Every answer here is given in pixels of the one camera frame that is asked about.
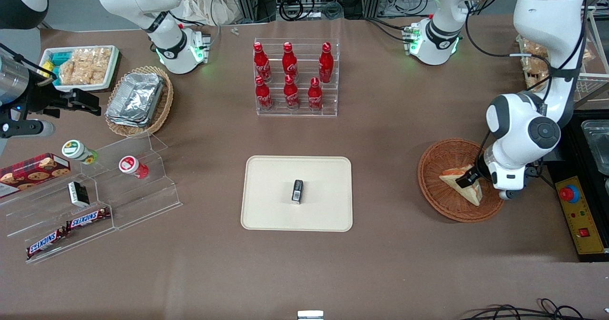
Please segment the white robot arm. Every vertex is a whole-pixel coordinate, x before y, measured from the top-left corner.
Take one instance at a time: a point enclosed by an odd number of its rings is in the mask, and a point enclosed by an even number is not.
[[[201,32],[181,29],[169,13],[181,0],[99,0],[111,14],[132,21],[157,47],[161,62],[172,73],[185,74],[204,61]]]
[[[484,175],[504,198],[524,188],[526,165],[556,147],[560,129],[573,113],[573,95],[585,46],[584,0],[518,0],[516,30],[544,45],[550,58],[550,80],[539,92],[496,97],[486,119],[496,138],[483,158],[459,179],[461,187]]]
[[[435,0],[437,11],[433,18],[423,19],[409,27],[409,53],[421,62],[439,65],[454,53],[457,38],[468,14],[465,2],[478,0]]]

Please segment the clear acrylic shelf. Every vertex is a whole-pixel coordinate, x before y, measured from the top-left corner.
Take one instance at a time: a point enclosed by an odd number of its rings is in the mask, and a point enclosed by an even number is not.
[[[9,237],[25,240],[25,249],[41,240],[67,221],[109,207],[112,217],[78,227],[43,252],[37,253],[28,263],[40,262],[69,249],[90,242],[113,231],[126,229],[141,221],[182,205],[176,185],[165,174],[159,151],[167,146],[147,132],[115,142],[96,150],[94,164],[84,165],[71,161],[72,175],[41,184],[15,194],[1,204],[7,214]],[[145,179],[137,179],[118,169],[124,156],[133,155],[149,168]],[[85,185],[91,205],[80,208],[70,202],[68,183],[76,181]]]
[[[337,116],[339,106],[339,57],[341,46],[339,39],[265,39],[256,38],[255,42],[260,42],[265,49],[265,53],[270,61],[270,71],[272,80],[267,83],[273,99],[274,108],[270,111],[261,110],[256,103],[256,112],[259,116]],[[283,57],[283,43],[291,42],[292,49],[298,58],[298,99],[300,108],[292,111],[287,109],[283,86],[285,84],[285,74],[281,59]],[[332,56],[334,58],[334,68],[332,78],[328,84],[320,84],[322,88],[322,112],[314,113],[309,110],[309,97],[307,93],[311,85],[312,77],[319,77],[319,56],[322,54],[322,44],[330,42],[332,45]],[[254,77],[256,77],[256,67],[253,65]]]

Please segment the table surface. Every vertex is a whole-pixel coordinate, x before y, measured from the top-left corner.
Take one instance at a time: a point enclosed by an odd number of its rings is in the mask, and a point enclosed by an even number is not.
[[[474,17],[471,31],[491,52],[516,50],[511,16]],[[495,303],[537,309],[536,298],[546,297],[606,318],[609,264],[576,263],[556,193],[544,183],[478,224],[441,216],[418,188],[417,163],[429,145],[480,141],[489,102],[524,88],[517,59],[490,58],[463,40],[448,63],[430,67],[365,21],[274,22],[239,33],[223,28],[209,64],[170,74],[176,96],[157,136],[169,146],[165,167],[184,205],[40,264],[25,264],[23,241],[0,236],[0,316],[293,319],[322,309],[327,319],[456,319]],[[43,48],[116,45],[119,77],[159,65],[140,30],[41,34]],[[339,116],[256,116],[256,37],[339,38]],[[99,96],[105,104],[108,93]],[[57,153],[73,137],[93,148],[121,139],[103,117],[83,112],[62,112],[54,123],[48,138],[10,140],[0,166]],[[348,157],[352,229],[241,227],[253,155]]]

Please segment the yogurt bottle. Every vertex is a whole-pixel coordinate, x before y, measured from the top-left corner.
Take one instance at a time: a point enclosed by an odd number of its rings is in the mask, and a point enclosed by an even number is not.
[[[77,160],[83,164],[92,164],[98,159],[95,150],[86,147],[80,140],[68,140],[61,148],[61,153],[69,159]]]

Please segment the cookie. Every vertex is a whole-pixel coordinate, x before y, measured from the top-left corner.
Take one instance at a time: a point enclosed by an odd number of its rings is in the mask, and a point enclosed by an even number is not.
[[[3,184],[15,184],[19,181],[23,181],[23,179],[23,177],[17,177],[17,179],[15,179],[15,177],[13,177],[13,173],[8,173],[0,178],[0,182]]]
[[[35,184],[22,184],[20,186],[17,186],[17,188],[19,188],[19,190],[26,190],[26,189],[31,188],[33,186],[35,186]]]
[[[53,176],[63,176],[70,174],[70,169],[58,169],[52,172]]]
[[[52,170],[56,166],[57,166],[57,163],[55,163],[55,161],[52,158],[50,158],[50,157],[47,157],[46,159],[43,159],[39,163],[39,167],[43,168],[45,170]]]
[[[30,175],[28,175],[28,179],[33,180],[33,181],[39,181],[39,180],[44,180],[44,179],[48,179],[50,175],[48,173],[45,173],[43,171],[37,171],[36,173],[31,173]]]

